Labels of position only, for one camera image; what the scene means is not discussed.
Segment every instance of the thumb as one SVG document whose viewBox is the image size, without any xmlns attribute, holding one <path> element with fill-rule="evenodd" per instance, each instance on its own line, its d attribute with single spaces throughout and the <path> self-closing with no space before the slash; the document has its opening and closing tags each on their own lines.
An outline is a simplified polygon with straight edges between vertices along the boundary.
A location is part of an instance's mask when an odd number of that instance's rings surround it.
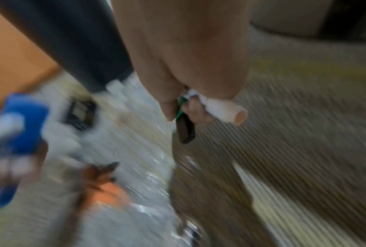
<svg viewBox="0 0 366 247">
<path fill-rule="evenodd" d="M 165 115 L 165 118 L 168 121 L 173 121 L 176 118 L 176 114 L 178 113 L 179 105 L 178 100 L 172 100 L 168 102 L 158 102 L 160 104 L 160 108 Z"/>
</svg>

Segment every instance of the hand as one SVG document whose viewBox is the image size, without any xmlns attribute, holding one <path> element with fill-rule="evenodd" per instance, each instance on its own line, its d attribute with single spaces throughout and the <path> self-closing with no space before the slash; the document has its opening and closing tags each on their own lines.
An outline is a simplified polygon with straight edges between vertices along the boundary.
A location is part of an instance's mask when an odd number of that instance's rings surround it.
<svg viewBox="0 0 366 247">
<path fill-rule="evenodd" d="M 42 140 L 34 155 L 0 157 L 0 187 L 36 180 L 42 172 L 47 150 L 48 145 Z"/>
<path fill-rule="evenodd" d="M 136 72 L 167 120 L 185 86 L 233 99 L 248 73 L 250 1 L 112 0 Z M 195 123 L 211 122 L 196 97 L 183 106 Z"/>
</svg>

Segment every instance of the blue object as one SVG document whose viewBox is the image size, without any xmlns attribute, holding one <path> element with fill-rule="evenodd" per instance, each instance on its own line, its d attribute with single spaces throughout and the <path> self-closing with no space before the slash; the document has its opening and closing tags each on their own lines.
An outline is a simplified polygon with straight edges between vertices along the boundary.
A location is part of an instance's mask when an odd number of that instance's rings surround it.
<svg viewBox="0 0 366 247">
<path fill-rule="evenodd" d="M 48 106 L 25 94 L 11 94 L 4 103 L 0 115 L 17 113 L 24 116 L 24 131 L 9 140 L 5 146 L 12 155 L 29 155 L 36 152 L 41 141 L 42 127 L 48 116 Z M 0 208 L 14 197 L 18 185 L 0 188 Z"/>
</svg>

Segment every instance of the orange object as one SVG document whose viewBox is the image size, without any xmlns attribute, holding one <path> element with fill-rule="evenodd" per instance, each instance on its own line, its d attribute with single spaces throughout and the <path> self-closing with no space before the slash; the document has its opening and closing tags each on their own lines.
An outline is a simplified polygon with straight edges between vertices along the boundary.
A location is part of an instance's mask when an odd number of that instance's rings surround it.
<svg viewBox="0 0 366 247">
<path fill-rule="evenodd" d="M 130 203 L 129 195 L 112 182 L 111 173 L 117 166 L 118 163 L 116 162 L 106 167 L 90 166 L 84 170 L 85 188 L 79 205 L 80 212 L 100 203 L 116 208 L 123 208 Z"/>
<path fill-rule="evenodd" d="M 0 108 L 12 92 L 29 92 L 59 66 L 0 15 Z"/>
</svg>

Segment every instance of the black pants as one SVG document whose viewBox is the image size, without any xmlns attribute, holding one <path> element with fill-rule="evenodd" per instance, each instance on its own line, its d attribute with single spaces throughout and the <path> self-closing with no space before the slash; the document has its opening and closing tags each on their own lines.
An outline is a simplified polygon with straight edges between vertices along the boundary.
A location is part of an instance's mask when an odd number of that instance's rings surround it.
<svg viewBox="0 0 366 247">
<path fill-rule="evenodd" d="M 0 0 L 0 13 L 91 92 L 133 72 L 105 0 Z"/>
</svg>

